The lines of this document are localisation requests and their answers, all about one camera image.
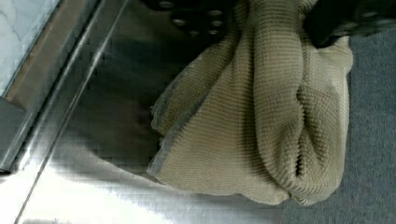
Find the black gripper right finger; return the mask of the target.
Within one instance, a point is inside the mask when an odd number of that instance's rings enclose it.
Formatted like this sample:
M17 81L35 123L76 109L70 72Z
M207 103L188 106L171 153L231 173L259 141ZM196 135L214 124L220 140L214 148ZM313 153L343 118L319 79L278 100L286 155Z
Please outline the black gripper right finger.
M394 28L396 0L318 0L304 19L317 49L345 36L369 36Z

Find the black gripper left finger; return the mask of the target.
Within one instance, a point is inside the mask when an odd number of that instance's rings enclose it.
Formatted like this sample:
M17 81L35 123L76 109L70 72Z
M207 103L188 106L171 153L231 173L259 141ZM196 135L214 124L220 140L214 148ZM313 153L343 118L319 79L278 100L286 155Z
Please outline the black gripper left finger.
M226 36L237 0L141 0L151 10L169 12L181 32L199 39Z

